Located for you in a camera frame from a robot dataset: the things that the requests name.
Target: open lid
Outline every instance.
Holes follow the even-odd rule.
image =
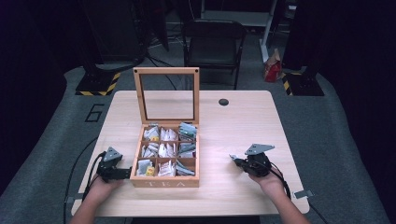
[[[135,67],[143,124],[199,123],[198,67]]]

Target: chair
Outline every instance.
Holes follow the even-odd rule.
[[[245,27],[236,21],[200,19],[185,23],[182,28],[184,66],[231,70],[225,78],[212,74],[208,81],[201,78],[201,83],[226,84],[236,90],[246,34]]]

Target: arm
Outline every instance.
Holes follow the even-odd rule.
[[[249,177],[256,181],[262,191],[271,199],[274,203],[277,211],[280,214],[282,222],[285,224],[305,224],[309,223],[306,217],[298,210],[294,203],[288,198],[283,189],[283,184],[278,177],[270,173],[265,177],[256,177],[249,175]]]
[[[113,189],[121,184],[122,180],[106,183],[101,176],[94,176],[90,192],[79,206],[70,224],[93,223],[96,209],[107,199]]]

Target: yellow and black tape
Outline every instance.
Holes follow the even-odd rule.
[[[286,94],[287,95],[293,95],[293,92],[291,91],[290,84],[288,82],[288,79],[286,78],[286,74],[282,73],[282,81],[283,81],[283,87],[285,88]]]
[[[119,78],[120,78],[120,73],[114,75],[106,91],[76,91],[76,95],[85,95],[85,96],[109,95],[116,88],[116,84]]]

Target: gray floor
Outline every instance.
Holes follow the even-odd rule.
[[[389,223],[361,163],[332,85],[318,75],[325,96],[296,97],[285,93],[281,80],[264,82],[258,38],[257,35],[247,37],[238,90],[267,90],[273,94],[304,188],[316,193],[309,202],[329,223]],[[286,35],[279,34],[273,43],[281,53],[286,39]],[[169,52],[161,46],[150,48],[149,52],[174,66],[182,66],[182,48],[176,40],[170,42]],[[153,64],[145,60],[140,66]],[[0,223],[62,223],[64,191],[73,163],[83,148],[99,135],[113,97],[113,94],[76,96],[75,88],[83,74],[82,68],[65,74],[68,86],[62,102],[32,154],[0,198]],[[134,90],[131,70],[121,73],[115,91],[121,90]],[[96,108],[103,113],[98,122],[85,122],[94,104],[99,104]],[[71,196],[78,190],[93,145],[82,154],[76,166],[70,183]],[[71,204],[67,205],[67,220],[71,217],[70,208]],[[322,223],[312,209],[306,216],[312,223]],[[278,216],[261,219],[262,223],[280,223]],[[131,220],[131,217],[99,217],[97,223],[121,224]]]

